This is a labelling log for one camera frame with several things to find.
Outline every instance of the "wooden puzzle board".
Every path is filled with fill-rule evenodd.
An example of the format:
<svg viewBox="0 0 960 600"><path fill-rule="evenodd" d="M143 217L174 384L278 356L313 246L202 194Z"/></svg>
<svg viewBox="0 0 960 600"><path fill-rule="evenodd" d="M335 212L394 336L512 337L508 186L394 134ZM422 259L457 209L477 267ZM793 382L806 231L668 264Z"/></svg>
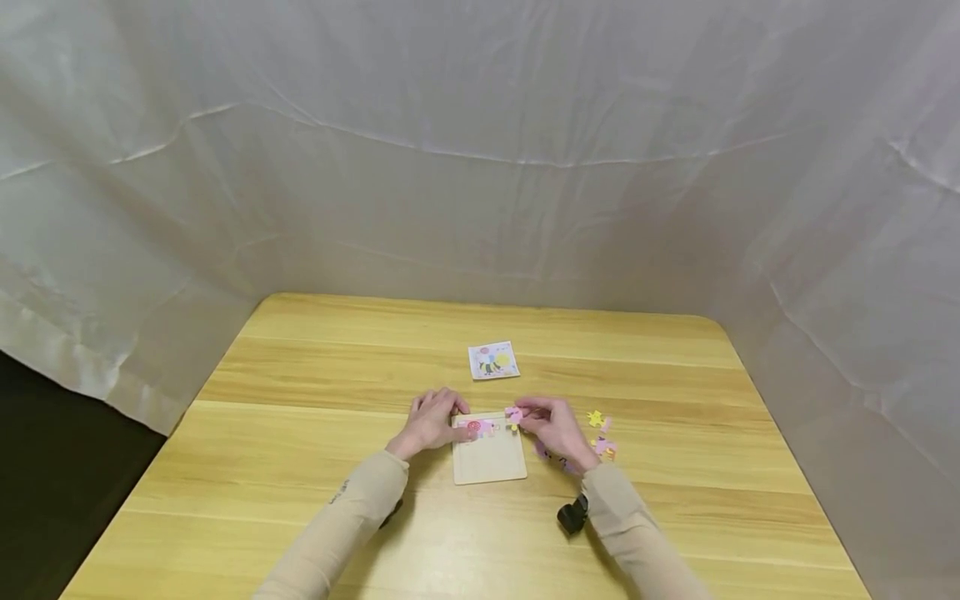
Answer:
<svg viewBox="0 0 960 600"><path fill-rule="evenodd" d="M527 464L523 458L520 434L510 430L503 413L458 415L453 418L453 424L456 426L471 420L491 420L497 428L490 436L453 445L453 483L464 486L526 479Z"/></svg>

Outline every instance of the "small card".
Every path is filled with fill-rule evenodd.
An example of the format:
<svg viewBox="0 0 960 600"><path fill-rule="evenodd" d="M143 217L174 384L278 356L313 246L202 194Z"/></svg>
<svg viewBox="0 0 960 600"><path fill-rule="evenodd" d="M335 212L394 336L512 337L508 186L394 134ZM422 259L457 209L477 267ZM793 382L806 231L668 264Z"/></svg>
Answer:
<svg viewBox="0 0 960 600"><path fill-rule="evenodd" d="M506 416L500 413L458 415L453 418L454 427L467 427L480 434L484 423L492 427L491 433L483 434L473 442L453 445L453 483L458 486L489 481L524 479L527 463L523 457L520 433L507 425Z"/></svg>
<svg viewBox="0 0 960 600"><path fill-rule="evenodd" d="M514 347L510 342L472 346L467 348L467 353L470 358L470 372L473 373L474 379L520 376L520 369L514 357Z"/></svg>

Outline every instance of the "left hand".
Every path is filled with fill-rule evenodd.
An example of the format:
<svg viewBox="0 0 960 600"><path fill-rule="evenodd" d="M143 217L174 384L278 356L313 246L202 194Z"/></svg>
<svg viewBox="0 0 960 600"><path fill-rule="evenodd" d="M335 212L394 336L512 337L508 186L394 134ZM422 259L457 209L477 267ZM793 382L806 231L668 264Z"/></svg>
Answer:
<svg viewBox="0 0 960 600"><path fill-rule="evenodd" d="M450 426L450 417L458 413L470 413L467 401L458 393L447 388L438 392L427 390L414 398L407 424L387 444L387 451L401 461L408 461L426 448L475 440L476 434L466 427Z"/></svg>

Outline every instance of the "dark floor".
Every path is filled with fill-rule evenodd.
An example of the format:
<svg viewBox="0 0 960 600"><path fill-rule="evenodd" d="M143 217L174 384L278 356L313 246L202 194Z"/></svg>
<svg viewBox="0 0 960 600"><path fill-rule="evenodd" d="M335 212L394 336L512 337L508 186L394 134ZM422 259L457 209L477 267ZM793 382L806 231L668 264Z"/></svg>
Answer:
<svg viewBox="0 0 960 600"><path fill-rule="evenodd" d="M59 598L164 440L0 352L0 597Z"/></svg>

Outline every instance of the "hand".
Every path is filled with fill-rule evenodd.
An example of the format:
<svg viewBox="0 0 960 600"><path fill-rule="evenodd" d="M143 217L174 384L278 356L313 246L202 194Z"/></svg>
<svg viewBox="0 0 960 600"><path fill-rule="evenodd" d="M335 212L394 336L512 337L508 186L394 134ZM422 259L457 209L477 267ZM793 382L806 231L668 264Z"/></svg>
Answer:
<svg viewBox="0 0 960 600"><path fill-rule="evenodd" d="M600 464L577 424L573 409L563 398L523 397L516 401L523 411L520 427L534 434L548 450L559 454L581 474Z"/></svg>
<svg viewBox="0 0 960 600"><path fill-rule="evenodd" d="M401 461L409 461L426 448L476 440L476 434L466 427L450 426L450 417L457 413L470 413L462 396L447 388L439 392L427 390L423 396L414 398L407 424L387 444L387 451Z"/></svg>

